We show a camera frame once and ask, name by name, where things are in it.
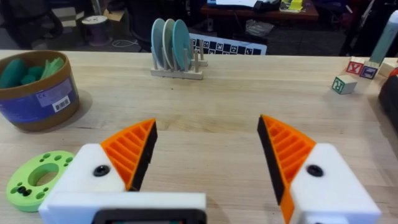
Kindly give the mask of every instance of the alphabet block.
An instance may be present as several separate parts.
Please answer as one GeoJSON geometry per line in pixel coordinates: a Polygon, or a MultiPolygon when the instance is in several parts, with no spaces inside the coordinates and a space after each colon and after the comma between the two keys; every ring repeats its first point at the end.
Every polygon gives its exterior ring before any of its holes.
{"type": "Polygon", "coordinates": [[[331,88],[338,94],[354,92],[357,81],[351,75],[340,75],[335,78],[331,88]]]}
{"type": "Polygon", "coordinates": [[[379,70],[379,64],[376,62],[365,62],[364,67],[362,68],[362,72],[359,75],[363,78],[373,79],[377,71],[379,70]]]}
{"type": "Polygon", "coordinates": [[[365,60],[362,58],[351,57],[346,72],[359,75],[362,71],[365,60]]]}

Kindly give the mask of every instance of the wooden table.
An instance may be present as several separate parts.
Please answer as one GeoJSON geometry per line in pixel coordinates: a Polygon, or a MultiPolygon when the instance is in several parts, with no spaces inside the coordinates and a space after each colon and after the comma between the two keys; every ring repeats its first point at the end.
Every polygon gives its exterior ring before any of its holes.
{"type": "Polygon", "coordinates": [[[194,81],[152,77],[150,54],[66,54],[81,97],[72,119],[23,133],[0,118],[1,223],[41,223],[4,192],[30,158],[76,153],[152,117],[159,138],[142,191],[206,192],[210,224],[283,223],[256,132],[261,113],[334,144],[382,210],[379,223],[398,223],[398,137],[377,102],[384,78],[335,93],[330,86],[348,58],[209,55],[204,80],[194,81]]]}
{"type": "Polygon", "coordinates": [[[233,34],[242,32],[246,28],[248,19],[255,19],[273,23],[275,20],[290,20],[294,22],[315,22],[318,20],[318,12],[311,0],[304,0],[303,7],[305,11],[299,13],[269,11],[256,13],[251,9],[223,9],[219,7],[211,7],[205,4],[200,9],[203,15],[210,16],[214,19],[214,27],[217,37],[232,39],[233,34]]]}
{"type": "Polygon", "coordinates": [[[304,0],[303,7],[305,11],[299,13],[269,11],[263,13],[256,13],[250,9],[222,9],[219,7],[211,7],[205,4],[200,9],[200,12],[207,16],[235,16],[249,17],[255,19],[282,19],[282,20],[301,20],[301,21],[317,21],[319,14],[311,0],[304,0]]]}

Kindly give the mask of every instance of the toy block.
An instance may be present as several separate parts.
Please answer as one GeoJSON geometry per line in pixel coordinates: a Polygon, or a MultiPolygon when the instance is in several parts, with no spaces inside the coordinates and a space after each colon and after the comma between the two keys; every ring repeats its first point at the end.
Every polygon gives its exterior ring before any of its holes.
{"type": "Polygon", "coordinates": [[[365,60],[362,58],[351,57],[346,72],[359,75],[362,71],[365,60]]]}
{"type": "Polygon", "coordinates": [[[335,78],[331,88],[338,94],[354,92],[357,81],[351,75],[340,75],[335,78]]]}
{"type": "Polygon", "coordinates": [[[359,76],[363,77],[363,78],[373,79],[376,76],[378,69],[379,69],[378,63],[365,62],[364,66],[362,68],[362,72],[359,76]]]}
{"type": "Polygon", "coordinates": [[[394,66],[388,64],[388,63],[382,63],[380,68],[379,68],[379,74],[388,78],[392,71],[394,71],[394,66]]]}
{"type": "Polygon", "coordinates": [[[394,69],[391,71],[389,77],[394,76],[394,75],[398,75],[398,67],[397,67],[397,68],[394,68],[394,69]]]}

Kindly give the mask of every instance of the checkerboard pattern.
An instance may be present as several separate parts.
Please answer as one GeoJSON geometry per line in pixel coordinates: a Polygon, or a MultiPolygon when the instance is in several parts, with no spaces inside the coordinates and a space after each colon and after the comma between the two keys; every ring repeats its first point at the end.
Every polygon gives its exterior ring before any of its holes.
{"type": "MultiPolygon", "coordinates": [[[[200,51],[199,47],[200,40],[193,40],[193,47],[200,51]]],[[[203,41],[203,53],[204,54],[231,54],[231,55],[261,55],[261,49],[252,49],[249,47],[243,47],[231,44],[222,44],[214,41],[203,41]]]]}

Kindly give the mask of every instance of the plate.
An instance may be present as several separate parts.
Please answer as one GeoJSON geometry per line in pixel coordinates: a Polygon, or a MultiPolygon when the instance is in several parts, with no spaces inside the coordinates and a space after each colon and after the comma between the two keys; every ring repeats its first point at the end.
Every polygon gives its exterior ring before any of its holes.
{"type": "Polygon", "coordinates": [[[166,61],[170,68],[174,68],[173,61],[173,28],[175,21],[167,19],[163,28],[163,53],[166,56],[166,61]]]}
{"type": "Polygon", "coordinates": [[[184,49],[188,49],[188,67],[191,65],[192,50],[191,38],[187,25],[181,19],[175,21],[173,28],[173,50],[174,57],[181,69],[185,68],[184,49]]]}
{"type": "Polygon", "coordinates": [[[157,64],[164,68],[163,64],[163,55],[162,55],[162,47],[163,47],[163,27],[164,27],[163,19],[156,19],[154,25],[152,26],[152,34],[150,36],[150,41],[152,42],[152,54],[155,55],[157,64]]]}

